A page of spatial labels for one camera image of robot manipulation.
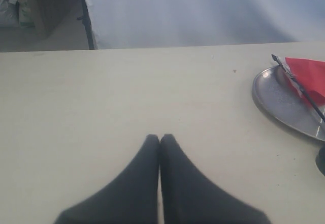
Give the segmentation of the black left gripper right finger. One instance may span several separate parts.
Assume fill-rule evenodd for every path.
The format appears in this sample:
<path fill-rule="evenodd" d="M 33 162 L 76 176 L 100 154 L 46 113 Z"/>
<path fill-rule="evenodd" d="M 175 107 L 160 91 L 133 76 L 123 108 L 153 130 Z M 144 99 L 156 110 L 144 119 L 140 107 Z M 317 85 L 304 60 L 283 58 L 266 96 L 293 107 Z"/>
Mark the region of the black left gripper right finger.
<path fill-rule="evenodd" d="M 160 180 L 165 223 L 270 223 L 201 173 L 172 134 L 160 141 Z"/>

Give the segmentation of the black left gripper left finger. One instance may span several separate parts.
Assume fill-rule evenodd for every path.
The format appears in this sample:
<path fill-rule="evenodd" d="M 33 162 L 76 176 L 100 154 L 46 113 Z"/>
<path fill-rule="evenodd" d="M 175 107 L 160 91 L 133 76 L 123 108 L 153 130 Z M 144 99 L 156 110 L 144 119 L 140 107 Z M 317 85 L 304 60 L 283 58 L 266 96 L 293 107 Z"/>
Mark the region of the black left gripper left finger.
<path fill-rule="evenodd" d="M 96 194 L 64 210 L 56 223 L 157 223 L 159 139 L 148 135 L 129 165 Z"/>

